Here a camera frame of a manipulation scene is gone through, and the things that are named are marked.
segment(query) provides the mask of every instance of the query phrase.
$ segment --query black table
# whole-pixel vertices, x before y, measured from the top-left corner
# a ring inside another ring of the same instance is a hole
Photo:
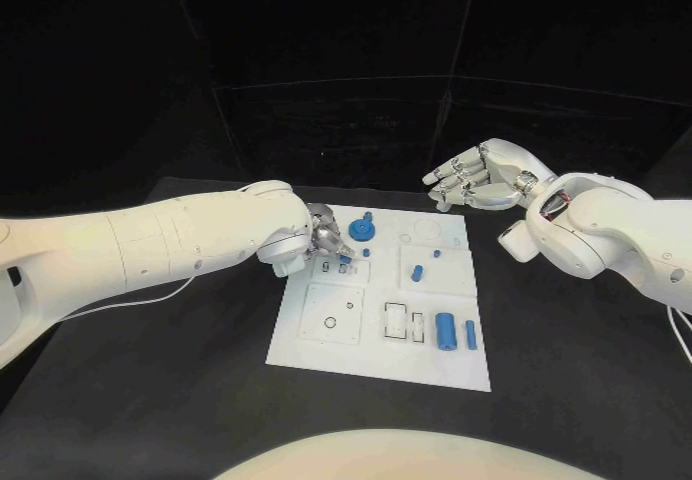
[[[167,178],[150,200],[232,188]],[[295,192],[308,202],[434,208],[418,194]],[[611,272],[584,281],[542,258],[516,263],[496,236],[519,209],[455,211],[491,393],[265,365],[285,280],[251,259],[170,300],[60,326],[0,417],[0,477],[209,478],[307,436],[403,428],[516,446],[607,478],[692,478],[692,371],[663,306]]]

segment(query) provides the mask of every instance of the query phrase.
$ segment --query white cable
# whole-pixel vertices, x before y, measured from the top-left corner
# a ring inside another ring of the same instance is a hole
[[[674,309],[674,311],[677,312],[677,315],[680,316],[682,320],[687,324],[689,330],[692,331],[692,323],[689,322],[687,317],[685,316],[685,314],[677,309]]]
[[[689,363],[692,364],[692,353],[689,353],[687,345],[685,345],[685,340],[682,339],[680,331],[677,330],[677,325],[674,324],[673,310],[667,305],[666,305],[666,310],[667,310],[667,319],[670,320],[670,327],[673,329],[674,336],[677,337],[677,341],[680,342],[680,347],[685,350],[685,355],[687,356]]]
[[[154,298],[153,300],[141,300],[140,302],[114,303],[112,305],[104,305],[102,307],[98,307],[98,308],[86,310],[83,312],[75,313],[73,315],[67,315],[62,320],[69,320],[70,318],[80,317],[82,315],[86,315],[88,313],[99,312],[101,310],[106,310],[108,308],[132,307],[134,305],[144,305],[147,303],[161,302],[163,300],[167,300],[173,295],[180,293],[180,291],[190,284],[193,279],[194,279],[194,277],[190,277],[187,279],[187,281],[184,282],[183,286],[173,293],[170,293],[168,295],[166,295],[161,298]]]

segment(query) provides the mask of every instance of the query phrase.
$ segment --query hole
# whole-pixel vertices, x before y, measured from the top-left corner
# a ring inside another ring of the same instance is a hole
[[[11,285],[16,287],[21,283],[21,274],[18,273],[18,268],[10,267],[7,269],[7,274],[10,275]]]
[[[670,274],[670,283],[677,283],[685,278],[685,270],[676,268]]]

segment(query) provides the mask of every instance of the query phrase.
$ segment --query white board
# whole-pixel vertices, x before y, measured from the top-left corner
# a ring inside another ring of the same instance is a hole
[[[347,266],[331,257],[314,257],[288,277],[266,363],[488,392],[464,218],[330,207],[341,237],[359,255]],[[356,242],[347,228],[366,211],[376,234],[367,242]],[[370,250],[369,257],[362,256],[363,248]],[[419,282],[411,279],[415,265],[424,267]],[[389,335],[386,303],[405,306],[390,309]],[[437,346],[435,314],[441,312],[454,315],[452,351]],[[421,338],[421,319],[422,342],[413,341]],[[465,320],[475,324],[477,350],[467,346]]]

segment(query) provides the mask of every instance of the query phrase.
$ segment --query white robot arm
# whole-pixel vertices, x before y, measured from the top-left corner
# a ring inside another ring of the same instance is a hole
[[[277,276],[302,269],[313,254],[353,257],[331,210],[305,205],[284,182],[111,212],[0,219],[0,368],[85,305],[253,253]]]
[[[653,300],[692,312],[692,201],[653,200],[636,186],[597,174],[556,177],[513,143],[490,139],[422,179],[429,197],[486,210],[514,205],[526,219],[499,236],[514,259],[539,253],[579,278],[610,268]]]

